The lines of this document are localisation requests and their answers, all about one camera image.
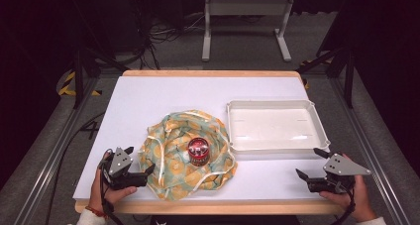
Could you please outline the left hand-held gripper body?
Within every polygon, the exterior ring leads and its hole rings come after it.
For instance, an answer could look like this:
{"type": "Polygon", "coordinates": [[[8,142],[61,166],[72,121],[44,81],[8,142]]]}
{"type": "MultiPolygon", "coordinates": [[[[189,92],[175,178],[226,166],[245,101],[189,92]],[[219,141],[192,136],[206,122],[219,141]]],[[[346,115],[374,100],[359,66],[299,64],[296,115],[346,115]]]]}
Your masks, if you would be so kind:
{"type": "Polygon", "coordinates": [[[133,159],[122,148],[117,148],[105,159],[102,174],[109,187],[119,190],[147,185],[148,178],[143,177],[142,172],[129,172],[132,162],[133,159]]]}

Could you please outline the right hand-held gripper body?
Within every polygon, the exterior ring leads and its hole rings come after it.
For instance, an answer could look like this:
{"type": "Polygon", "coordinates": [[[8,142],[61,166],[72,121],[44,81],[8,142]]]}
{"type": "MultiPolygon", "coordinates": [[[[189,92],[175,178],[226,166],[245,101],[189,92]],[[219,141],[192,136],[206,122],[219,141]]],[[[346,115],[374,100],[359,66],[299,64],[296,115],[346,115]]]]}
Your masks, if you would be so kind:
{"type": "Polygon", "coordinates": [[[346,193],[354,188],[356,175],[368,175],[371,171],[355,162],[343,157],[341,154],[324,154],[329,160],[323,166],[326,173],[324,177],[310,178],[304,175],[310,192],[329,191],[335,194],[346,193]]]}

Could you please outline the orange green patterned cloth bag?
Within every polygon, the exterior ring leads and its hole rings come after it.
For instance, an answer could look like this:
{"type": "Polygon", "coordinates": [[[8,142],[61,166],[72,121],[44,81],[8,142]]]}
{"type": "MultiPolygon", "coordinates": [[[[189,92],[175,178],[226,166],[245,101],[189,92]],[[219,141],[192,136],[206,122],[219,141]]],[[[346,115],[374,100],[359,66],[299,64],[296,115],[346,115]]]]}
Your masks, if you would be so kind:
{"type": "Polygon", "coordinates": [[[199,110],[170,113],[150,126],[139,162],[141,170],[155,167],[148,187],[167,201],[182,199],[198,189],[218,189],[234,176],[238,166],[225,125],[199,110]],[[209,157],[201,164],[190,156],[188,148],[196,138],[208,143],[209,157]]]}

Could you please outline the red round can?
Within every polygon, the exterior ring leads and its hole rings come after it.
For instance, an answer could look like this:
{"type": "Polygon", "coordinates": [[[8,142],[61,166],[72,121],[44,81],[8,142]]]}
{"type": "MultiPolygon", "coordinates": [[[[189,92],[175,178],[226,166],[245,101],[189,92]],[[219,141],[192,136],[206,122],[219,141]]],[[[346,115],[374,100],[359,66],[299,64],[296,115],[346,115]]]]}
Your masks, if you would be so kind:
{"type": "Polygon", "coordinates": [[[210,158],[208,142],[203,138],[194,138],[188,143],[190,162],[197,167],[206,165],[210,158]]]}

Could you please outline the person's left hand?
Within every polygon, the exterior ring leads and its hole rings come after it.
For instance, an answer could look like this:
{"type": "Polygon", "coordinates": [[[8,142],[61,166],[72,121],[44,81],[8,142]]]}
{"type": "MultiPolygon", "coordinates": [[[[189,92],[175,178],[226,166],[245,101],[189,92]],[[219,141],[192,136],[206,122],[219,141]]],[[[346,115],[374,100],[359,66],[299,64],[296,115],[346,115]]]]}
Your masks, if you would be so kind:
{"type": "Polygon", "coordinates": [[[101,181],[101,169],[96,170],[95,178],[91,185],[91,194],[88,207],[97,215],[104,216],[102,198],[105,198],[112,205],[118,203],[123,198],[135,193],[138,189],[135,186],[129,186],[120,190],[108,189],[104,195],[101,194],[106,185],[101,181]]]}

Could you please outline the person's right hand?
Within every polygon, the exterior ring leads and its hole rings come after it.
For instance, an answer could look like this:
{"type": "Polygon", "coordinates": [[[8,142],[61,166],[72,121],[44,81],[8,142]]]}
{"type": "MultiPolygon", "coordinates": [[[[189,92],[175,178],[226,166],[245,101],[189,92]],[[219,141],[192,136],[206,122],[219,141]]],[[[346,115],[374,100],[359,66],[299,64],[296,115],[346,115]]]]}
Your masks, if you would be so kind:
{"type": "MultiPolygon", "coordinates": [[[[356,204],[356,208],[352,213],[352,217],[357,223],[365,223],[377,219],[378,216],[370,206],[368,188],[365,184],[364,178],[361,175],[356,175],[355,182],[354,203],[356,204]]],[[[343,209],[346,209],[351,202],[351,198],[347,194],[334,194],[328,191],[321,191],[319,195],[332,201],[333,203],[338,204],[343,209]]]]}

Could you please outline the white plastic tray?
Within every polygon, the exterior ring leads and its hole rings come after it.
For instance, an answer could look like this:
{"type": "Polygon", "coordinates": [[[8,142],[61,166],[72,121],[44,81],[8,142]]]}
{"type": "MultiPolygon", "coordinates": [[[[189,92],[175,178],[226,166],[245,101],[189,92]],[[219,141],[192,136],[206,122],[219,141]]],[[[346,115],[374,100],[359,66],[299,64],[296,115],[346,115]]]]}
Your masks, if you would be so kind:
{"type": "Polygon", "coordinates": [[[231,101],[227,114],[237,154],[309,154],[331,144],[309,100],[231,101]]]}

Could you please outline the person's right white sleeve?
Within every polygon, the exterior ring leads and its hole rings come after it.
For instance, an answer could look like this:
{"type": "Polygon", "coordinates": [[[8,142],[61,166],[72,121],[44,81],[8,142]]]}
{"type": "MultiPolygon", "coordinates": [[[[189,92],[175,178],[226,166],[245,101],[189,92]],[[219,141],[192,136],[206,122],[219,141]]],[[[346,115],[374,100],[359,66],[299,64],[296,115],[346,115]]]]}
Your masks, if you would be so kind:
{"type": "Polygon", "coordinates": [[[377,217],[369,221],[357,222],[356,225],[387,225],[383,217],[377,217]]]}

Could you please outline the person's white sleeve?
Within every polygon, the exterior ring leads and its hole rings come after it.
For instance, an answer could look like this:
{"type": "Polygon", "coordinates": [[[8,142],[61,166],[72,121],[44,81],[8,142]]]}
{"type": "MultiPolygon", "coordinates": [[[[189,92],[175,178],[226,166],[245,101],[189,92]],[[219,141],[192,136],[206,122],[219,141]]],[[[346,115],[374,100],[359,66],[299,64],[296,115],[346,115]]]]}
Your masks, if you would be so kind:
{"type": "Polygon", "coordinates": [[[356,225],[387,225],[383,217],[377,217],[369,221],[357,222],[356,225]]]}
{"type": "Polygon", "coordinates": [[[76,225],[106,225],[107,221],[104,217],[95,215],[92,211],[84,209],[76,225]]]}

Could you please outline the person's left white sleeve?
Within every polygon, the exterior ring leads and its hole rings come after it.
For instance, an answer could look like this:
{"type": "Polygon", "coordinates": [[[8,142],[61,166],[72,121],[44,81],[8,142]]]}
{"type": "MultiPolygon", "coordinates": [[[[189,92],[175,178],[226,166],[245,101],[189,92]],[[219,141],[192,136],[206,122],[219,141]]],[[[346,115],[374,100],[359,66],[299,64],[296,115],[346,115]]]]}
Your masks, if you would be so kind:
{"type": "Polygon", "coordinates": [[[95,215],[92,211],[84,209],[76,225],[106,225],[107,221],[104,217],[95,215]]]}

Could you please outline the white table mat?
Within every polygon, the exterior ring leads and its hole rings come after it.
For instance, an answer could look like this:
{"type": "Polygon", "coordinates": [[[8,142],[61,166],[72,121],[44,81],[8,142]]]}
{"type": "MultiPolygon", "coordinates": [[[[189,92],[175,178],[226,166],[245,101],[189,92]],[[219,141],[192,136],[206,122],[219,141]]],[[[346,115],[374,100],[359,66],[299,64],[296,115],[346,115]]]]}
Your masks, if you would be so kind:
{"type": "MultiPolygon", "coordinates": [[[[228,128],[231,101],[309,100],[297,76],[122,76],[118,79],[101,128],[73,194],[89,196],[89,186],[103,153],[118,147],[139,148],[148,127],[172,112],[201,110],[228,128]]],[[[238,169],[216,190],[198,189],[187,201],[313,199],[296,169],[312,176],[323,173],[323,159],[309,154],[237,154],[238,169]]]]}

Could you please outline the yellow black hazard tape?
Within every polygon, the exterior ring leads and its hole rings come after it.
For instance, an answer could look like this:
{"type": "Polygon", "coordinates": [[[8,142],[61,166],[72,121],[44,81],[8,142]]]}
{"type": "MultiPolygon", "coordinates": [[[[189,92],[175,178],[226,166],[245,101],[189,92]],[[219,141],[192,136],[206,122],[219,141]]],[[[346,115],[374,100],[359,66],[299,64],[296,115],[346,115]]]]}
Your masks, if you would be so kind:
{"type": "MultiPolygon", "coordinates": [[[[303,66],[305,66],[305,65],[307,65],[307,64],[309,64],[309,63],[311,63],[312,61],[313,61],[313,60],[304,60],[304,61],[300,64],[299,69],[300,69],[301,67],[303,67],[303,66]]],[[[321,61],[321,62],[320,62],[320,64],[330,65],[330,64],[331,64],[331,62],[332,62],[332,60],[331,60],[331,59],[326,59],[326,60],[321,61]]],[[[309,89],[309,88],[310,88],[310,86],[309,86],[309,82],[308,82],[308,80],[307,80],[306,78],[303,78],[303,79],[302,79],[302,81],[303,81],[303,84],[304,84],[305,89],[309,89]]]]}
{"type": "Polygon", "coordinates": [[[76,90],[75,90],[75,71],[69,70],[67,73],[65,73],[61,79],[59,80],[57,84],[57,94],[58,95],[69,95],[69,96],[75,96],[76,90]]]}

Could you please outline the person's dark clothing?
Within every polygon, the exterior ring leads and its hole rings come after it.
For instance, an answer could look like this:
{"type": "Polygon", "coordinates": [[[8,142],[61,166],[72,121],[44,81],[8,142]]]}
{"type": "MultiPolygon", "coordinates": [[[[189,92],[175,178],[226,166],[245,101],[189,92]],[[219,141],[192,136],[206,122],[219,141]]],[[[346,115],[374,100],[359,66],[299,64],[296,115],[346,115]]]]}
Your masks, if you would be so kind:
{"type": "Polygon", "coordinates": [[[153,215],[150,225],[300,225],[295,215],[153,215]]]}

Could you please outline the aluminium rail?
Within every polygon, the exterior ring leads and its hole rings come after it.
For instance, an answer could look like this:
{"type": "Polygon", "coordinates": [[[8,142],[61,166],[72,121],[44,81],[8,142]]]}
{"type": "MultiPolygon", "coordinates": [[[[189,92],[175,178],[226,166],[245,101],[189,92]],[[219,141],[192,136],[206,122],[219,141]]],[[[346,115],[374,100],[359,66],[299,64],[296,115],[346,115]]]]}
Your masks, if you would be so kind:
{"type": "Polygon", "coordinates": [[[58,170],[59,162],[64,155],[65,148],[70,142],[71,133],[75,130],[76,121],[81,115],[97,81],[97,78],[86,80],[86,84],[82,87],[83,96],[78,106],[76,108],[71,107],[68,115],[64,117],[65,122],[58,130],[59,135],[47,154],[47,158],[43,160],[43,165],[37,173],[36,181],[32,183],[31,191],[26,197],[25,203],[21,206],[19,214],[13,220],[13,225],[28,225],[33,218],[38,205],[41,203],[49,184],[58,170]]]}
{"type": "Polygon", "coordinates": [[[350,109],[348,103],[344,97],[344,89],[340,84],[340,80],[337,78],[331,78],[330,84],[335,91],[335,94],[339,98],[341,105],[344,107],[344,111],[354,129],[358,141],[359,148],[362,155],[367,163],[367,166],[371,170],[371,175],[375,181],[378,190],[382,196],[382,199],[390,212],[392,220],[395,225],[412,225],[406,215],[399,199],[396,196],[394,189],[392,188],[390,181],[385,174],[385,170],[381,166],[377,156],[375,155],[371,144],[362,125],[353,109],[350,109]]]}

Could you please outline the white metal frame stand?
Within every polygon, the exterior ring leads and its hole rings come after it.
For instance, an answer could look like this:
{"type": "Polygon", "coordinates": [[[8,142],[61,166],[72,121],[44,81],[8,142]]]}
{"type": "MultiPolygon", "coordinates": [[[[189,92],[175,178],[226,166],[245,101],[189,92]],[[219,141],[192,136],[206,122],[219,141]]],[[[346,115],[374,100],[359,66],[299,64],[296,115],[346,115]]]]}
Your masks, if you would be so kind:
{"type": "Polygon", "coordinates": [[[280,16],[280,25],[273,32],[277,39],[283,60],[291,61],[291,54],[286,44],[284,33],[294,0],[205,0],[203,38],[203,61],[210,60],[211,52],[211,17],[212,16],[280,16]]]}

